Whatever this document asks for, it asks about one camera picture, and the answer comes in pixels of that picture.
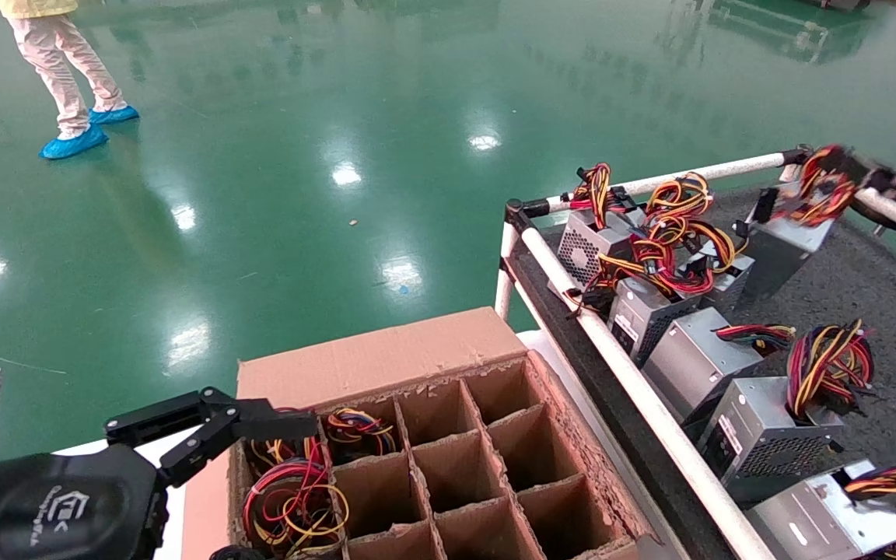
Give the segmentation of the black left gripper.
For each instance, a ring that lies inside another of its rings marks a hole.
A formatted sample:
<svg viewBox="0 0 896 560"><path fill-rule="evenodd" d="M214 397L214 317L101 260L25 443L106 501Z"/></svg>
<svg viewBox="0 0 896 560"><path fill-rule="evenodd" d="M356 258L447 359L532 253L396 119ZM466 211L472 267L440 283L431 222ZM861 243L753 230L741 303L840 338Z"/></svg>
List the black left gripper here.
<svg viewBox="0 0 896 560"><path fill-rule="evenodd" d="M159 471L133 450L188 429ZM267 398L203 387L111 418L110 446L97 453L0 461L0 559L150 559L170 518L165 485L185 485L241 440L295 442L316 433L311 411L278 411Z"/></svg>

